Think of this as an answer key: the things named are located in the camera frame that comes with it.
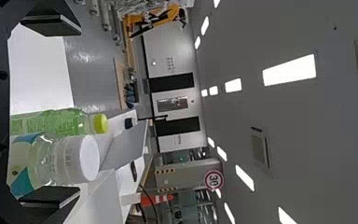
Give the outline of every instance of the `ceiling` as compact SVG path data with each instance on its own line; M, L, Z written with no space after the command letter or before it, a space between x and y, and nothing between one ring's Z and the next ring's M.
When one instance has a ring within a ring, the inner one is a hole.
M194 39L210 19L197 50L201 89L242 82L203 98L207 134L228 158L220 222L230 223L227 203L236 223L280 223L279 206L298 224L358 223L358 1L199 0L190 16ZM264 69L308 54L316 78L263 85ZM252 159L251 126L268 130L270 175Z

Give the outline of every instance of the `floor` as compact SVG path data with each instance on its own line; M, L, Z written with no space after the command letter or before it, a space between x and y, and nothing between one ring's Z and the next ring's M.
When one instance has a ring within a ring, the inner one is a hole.
M91 114L104 112L113 117L122 113L113 60L126 63L126 55L121 46L116 46L113 32L103 30L101 17L89 14L90 1L85 6L74 2L68 4L82 26L81 36L64 39L74 104ZM146 118L151 116L151 104L144 88L146 68L141 38L134 39L133 43L139 63L136 76L141 90L137 113L139 118Z

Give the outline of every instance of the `red circle sign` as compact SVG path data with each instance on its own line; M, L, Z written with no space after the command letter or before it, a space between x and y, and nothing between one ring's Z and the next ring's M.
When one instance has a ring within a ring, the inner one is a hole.
M221 189L223 187L223 183L225 182L225 178L223 174L219 171L210 171L205 176L205 185L208 189Z

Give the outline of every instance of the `white bottle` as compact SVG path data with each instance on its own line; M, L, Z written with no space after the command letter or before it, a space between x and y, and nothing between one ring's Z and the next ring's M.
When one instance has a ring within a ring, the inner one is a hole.
M15 197L43 186L87 183L100 168L98 145L91 135L58 138L30 133L11 139L7 184Z

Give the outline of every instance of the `white table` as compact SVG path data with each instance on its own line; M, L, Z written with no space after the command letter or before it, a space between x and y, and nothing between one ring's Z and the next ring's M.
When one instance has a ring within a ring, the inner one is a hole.
M43 37L19 25L8 40L8 51L11 115L74 106L62 37ZM115 127L112 131L114 136L124 131L125 118L136 118L136 111L132 110L109 120L110 126ZM121 206L119 196L137 191L145 170L143 157L135 161L135 167L139 176L136 182L132 180L131 168L128 164L116 171L103 172L93 183L80 185L80 199L65 223L103 223L100 221L103 211L96 210L103 206L106 207L106 212L111 212L107 215L114 217L118 214L117 217L120 217L119 220L124 223L131 207ZM109 189L115 191L115 185L118 195L109 194ZM117 205L114 209L110 209L108 204L98 204L98 200L93 201L94 198L91 197L93 193L98 193L97 189L103 188L106 190L105 198L110 198L112 203L115 202L114 204ZM113 221L111 219L105 223L115 223Z

